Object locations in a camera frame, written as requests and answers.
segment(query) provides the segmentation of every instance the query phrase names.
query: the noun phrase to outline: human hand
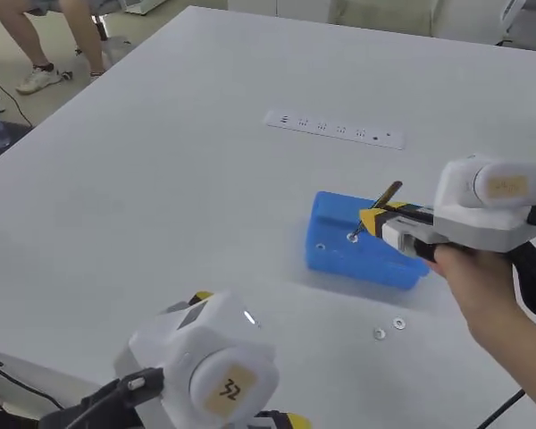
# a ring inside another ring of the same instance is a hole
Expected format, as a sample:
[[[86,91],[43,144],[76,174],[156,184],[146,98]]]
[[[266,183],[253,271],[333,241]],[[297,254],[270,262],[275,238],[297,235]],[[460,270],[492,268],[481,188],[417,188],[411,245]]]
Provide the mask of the human hand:
[[[523,314],[516,302],[512,265],[500,254],[467,254],[439,245],[435,260],[427,264],[447,280],[471,331],[502,316]]]

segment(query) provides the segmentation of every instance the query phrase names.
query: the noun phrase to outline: yellow label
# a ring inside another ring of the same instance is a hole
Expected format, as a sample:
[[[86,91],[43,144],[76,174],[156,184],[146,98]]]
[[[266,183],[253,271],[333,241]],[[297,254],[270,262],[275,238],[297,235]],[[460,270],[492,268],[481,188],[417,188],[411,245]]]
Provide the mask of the yellow label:
[[[293,429],[312,429],[312,424],[305,417],[288,414],[288,419],[292,423]]]
[[[526,176],[498,176],[489,179],[487,185],[489,198],[526,197],[528,178]]]
[[[383,213],[385,213],[385,210],[382,208],[364,208],[359,211],[359,220],[364,225],[367,232],[374,237],[377,237],[375,218]]]
[[[395,207],[395,208],[400,208],[402,206],[406,206],[407,204],[409,204],[409,203],[396,202],[396,203],[389,203],[388,206]]]
[[[205,299],[212,297],[213,293],[200,290],[199,292],[195,294],[195,296],[204,301]]]
[[[243,366],[233,365],[208,396],[205,408],[217,416],[228,418],[255,384],[256,374]]]

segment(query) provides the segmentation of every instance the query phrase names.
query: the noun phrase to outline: power strip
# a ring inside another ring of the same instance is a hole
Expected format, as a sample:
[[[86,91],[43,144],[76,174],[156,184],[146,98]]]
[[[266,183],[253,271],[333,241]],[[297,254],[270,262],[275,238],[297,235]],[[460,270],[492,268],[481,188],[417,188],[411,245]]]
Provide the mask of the power strip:
[[[305,114],[271,110],[264,118],[264,123],[270,127],[308,132],[318,136],[356,141],[367,145],[390,147],[398,150],[405,148],[405,139],[401,132],[351,126],[342,122],[324,119],[316,120],[312,116]]]

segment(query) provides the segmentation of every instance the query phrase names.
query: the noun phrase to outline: white table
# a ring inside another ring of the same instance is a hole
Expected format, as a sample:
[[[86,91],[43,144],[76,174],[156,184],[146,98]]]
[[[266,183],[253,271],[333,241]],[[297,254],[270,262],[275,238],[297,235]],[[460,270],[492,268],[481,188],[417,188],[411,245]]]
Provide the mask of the white table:
[[[273,108],[407,148],[269,128]],[[143,320],[233,289],[278,346],[271,408],[325,429],[475,427],[517,386],[442,280],[399,292],[303,259],[318,190],[399,179],[430,203],[444,163],[475,151],[536,160],[536,53],[189,8],[0,158],[0,358],[75,401]],[[496,427],[523,425],[528,399]]]

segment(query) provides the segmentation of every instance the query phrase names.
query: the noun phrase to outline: white plastic casing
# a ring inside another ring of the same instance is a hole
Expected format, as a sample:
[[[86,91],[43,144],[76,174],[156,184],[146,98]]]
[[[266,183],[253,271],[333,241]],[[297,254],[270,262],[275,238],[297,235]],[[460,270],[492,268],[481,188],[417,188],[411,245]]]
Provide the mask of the white plastic casing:
[[[434,214],[475,228],[509,231],[526,224],[532,205],[536,164],[470,156],[443,170]]]
[[[157,316],[131,337],[118,376],[163,367],[160,398],[137,407],[146,429],[218,429],[247,421],[276,390],[275,347],[233,293]]]
[[[394,229],[389,223],[384,223],[381,227],[381,236],[383,241],[396,248],[399,252],[408,257],[416,257],[415,251],[408,246],[405,235],[401,231]]]

